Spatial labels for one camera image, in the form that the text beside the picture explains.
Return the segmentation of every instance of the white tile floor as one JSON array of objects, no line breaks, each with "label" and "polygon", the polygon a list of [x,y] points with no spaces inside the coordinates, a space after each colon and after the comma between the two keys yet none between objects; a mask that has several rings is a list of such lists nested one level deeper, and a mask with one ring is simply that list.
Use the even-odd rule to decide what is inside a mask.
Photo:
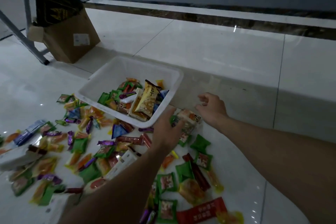
[{"label": "white tile floor", "polygon": [[[14,37],[0,42],[0,131],[11,133],[36,119],[63,116],[55,99],[77,90],[121,53],[180,66],[185,77],[172,100],[177,107],[193,109],[196,95],[210,91],[224,99],[229,115],[239,120],[266,128],[275,122],[276,129],[335,138],[335,41],[243,29],[234,32],[228,27],[93,9],[87,13],[102,43],[74,65],[52,61],[43,66]],[[46,57],[53,60],[50,53]],[[204,129],[221,154],[226,153],[218,160],[226,204],[243,211],[245,223],[260,223],[265,179],[227,138]],[[250,215],[252,208],[257,210],[255,215]],[[19,222],[16,218],[11,223]],[[262,224],[274,223],[308,221],[267,184]]]}]

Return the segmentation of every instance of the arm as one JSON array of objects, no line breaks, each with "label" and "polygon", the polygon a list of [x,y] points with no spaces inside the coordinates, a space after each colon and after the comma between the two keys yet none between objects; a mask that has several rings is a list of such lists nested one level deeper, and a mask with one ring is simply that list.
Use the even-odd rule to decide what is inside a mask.
[{"label": "arm", "polygon": [[336,144],[259,128],[230,118],[218,96],[199,95],[204,120],[228,137],[251,164],[312,224],[336,223]]},{"label": "arm", "polygon": [[174,128],[163,113],[154,125],[153,143],[136,162],[72,209],[59,224],[139,223],[157,172],[182,134],[183,122]]}]

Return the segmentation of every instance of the plastic container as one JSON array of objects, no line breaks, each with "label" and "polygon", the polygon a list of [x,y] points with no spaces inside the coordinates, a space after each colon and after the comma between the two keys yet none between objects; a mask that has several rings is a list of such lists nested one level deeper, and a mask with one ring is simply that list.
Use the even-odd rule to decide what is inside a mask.
[{"label": "plastic container", "polygon": [[[145,79],[153,83],[155,83],[155,80],[163,79],[165,90],[169,90],[157,111],[146,122],[137,120],[97,103],[103,92],[109,93],[111,90],[116,90],[118,86],[126,80],[126,77],[140,80],[142,86],[145,85]],[[92,105],[105,113],[109,113],[120,120],[139,128],[148,128],[155,123],[161,113],[166,109],[179,88],[182,79],[183,72],[178,68],[151,61],[138,60],[136,58],[116,56],[109,63],[96,71],[89,78],[89,81],[78,90],[76,96],[89,105]]]}]

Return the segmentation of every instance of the box flap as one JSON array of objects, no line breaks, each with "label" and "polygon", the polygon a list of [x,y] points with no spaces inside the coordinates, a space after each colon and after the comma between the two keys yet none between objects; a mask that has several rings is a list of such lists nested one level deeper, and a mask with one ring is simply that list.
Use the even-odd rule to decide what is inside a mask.
[{"label": "box flap", "polygon": [[30,26],[27,37],[31,41],[43,43],[44,28],[37,26]]}]

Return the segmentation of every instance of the brown marble border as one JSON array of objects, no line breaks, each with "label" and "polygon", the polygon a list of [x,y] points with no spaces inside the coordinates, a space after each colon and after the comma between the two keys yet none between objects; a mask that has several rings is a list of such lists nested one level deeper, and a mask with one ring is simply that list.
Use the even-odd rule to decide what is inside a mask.
[{"label": "brown marble border", "polygon": [[119,13],[137,14],[137,15],[153,16],[174,20],[220,25],[226,27],[237,27],[237,28],[259,30],[272,33],[336,40],[336,29],[332,28],[305,26],[305,25],[280,23],[280,22],[268,22],[268,21],[259,21],[251,19],[230,18],[214,15],[173,12],[173,11],[137,8],[121,5],[85,3],[84,6],[86,8],[106,10]]}]

